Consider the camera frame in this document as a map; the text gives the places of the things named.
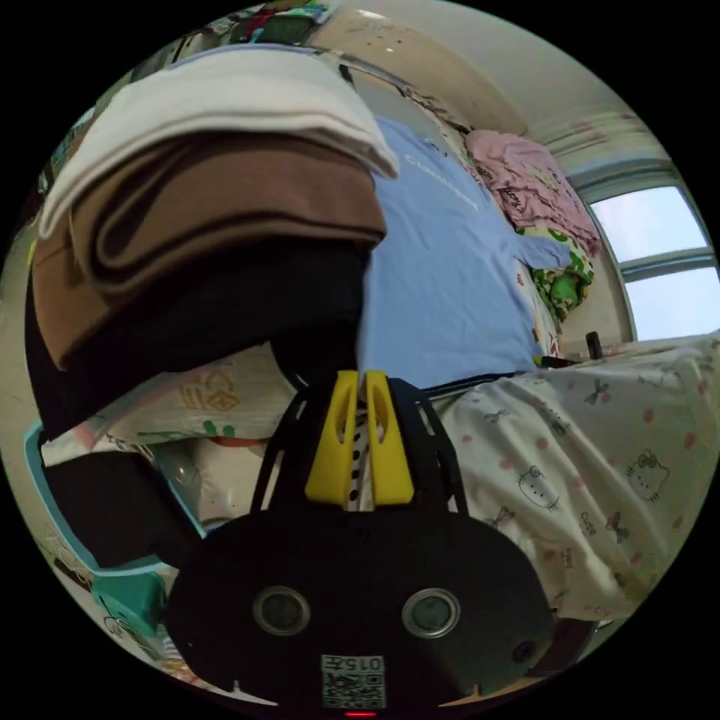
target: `black cloth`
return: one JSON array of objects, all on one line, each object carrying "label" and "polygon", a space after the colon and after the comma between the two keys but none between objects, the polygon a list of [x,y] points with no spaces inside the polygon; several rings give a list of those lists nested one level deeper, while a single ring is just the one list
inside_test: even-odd
[{"label": "black cloth", "polygon": [[200,542],[165,478],[140,454],[94,452],[43,472],[65,522],[101,568],[150,555],[179,568]]},{"label": "black cloth", "polygon": [[[368,257],[367,248],[353,243],[293,238],[202,258],[112,318],[71,356],[66,370],[55,367],[43,342],[31,282],[25,355],[48,439],[159,373],[193,370],[253,345],[292,336],[307,363],[305,329],[322,335],[359,321]],[[332,343],[332,333],[327,337]],[[340,341],[347,345],[345,335]],[[346,353],[327,354],[321,347],[316,353],[318,362],[337,355]],[[292,352],[287,364],[293,365]]]}]

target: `window frame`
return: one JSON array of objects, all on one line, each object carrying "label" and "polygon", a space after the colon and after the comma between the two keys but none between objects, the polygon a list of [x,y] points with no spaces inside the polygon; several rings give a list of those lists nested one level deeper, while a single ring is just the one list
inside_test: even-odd
[{"label": "window frame", "polygon": [[[582,199],[589,216],[602,237],[604,246],[616,270],[622,288],[625,306],[630,318],[632,340],[638,339],[638,330],[635,326],[635,313],[632,310],[626,284],[634,281],[657,278],[661,275],[670,275],[677,272],[696,270],[701,268],[715,268],[720,282],[720,265],[710,242],[710,234],[704,223],[698,207],[692,198],[689,188],[683,181],[677,168],[668,160],[628,160],[610,167],[591,170],[581,173],[571,179],[571,183]],[[652,188],[674,187],[680,192],[682,198],[690,208],[695,222],[700,227],[706,245],[693,247],[688,250],[677,250],[670,253],[658,253],[633,260],[619,262],[612,243],[605,234],[605,229],[593,211],[592,205],[612,197],[626,195]]]}]

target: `label sticker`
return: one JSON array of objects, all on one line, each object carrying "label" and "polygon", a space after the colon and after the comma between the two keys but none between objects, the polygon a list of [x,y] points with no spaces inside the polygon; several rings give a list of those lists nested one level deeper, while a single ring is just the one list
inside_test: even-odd
[{"label": "label sticker", "polygon": [[322,705],[349,710],[386,706],[382,655],[321,655]]}]

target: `pink clothing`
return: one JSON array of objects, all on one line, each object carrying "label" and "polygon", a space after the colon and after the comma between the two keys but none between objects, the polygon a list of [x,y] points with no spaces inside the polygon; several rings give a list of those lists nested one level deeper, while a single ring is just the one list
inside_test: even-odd
[{"label": "pink clothing", "polygon": [[516,229],[542,222],[577,240],[590,257],[599,254],[593,219],[546,148],[495,130],[473,130],[465,143],[483,184]]}]

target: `sky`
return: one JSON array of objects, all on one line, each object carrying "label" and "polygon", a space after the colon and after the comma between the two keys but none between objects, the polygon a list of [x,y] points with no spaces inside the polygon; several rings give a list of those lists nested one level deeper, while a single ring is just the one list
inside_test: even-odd
[{"label": "sky", "polygon": [[[592,210],[619,263],[707,245],[676,187],[654,187],[601,202]],[[720,328],[720,278],[714,268],[625,285],[638,340],[700,335]]]}]

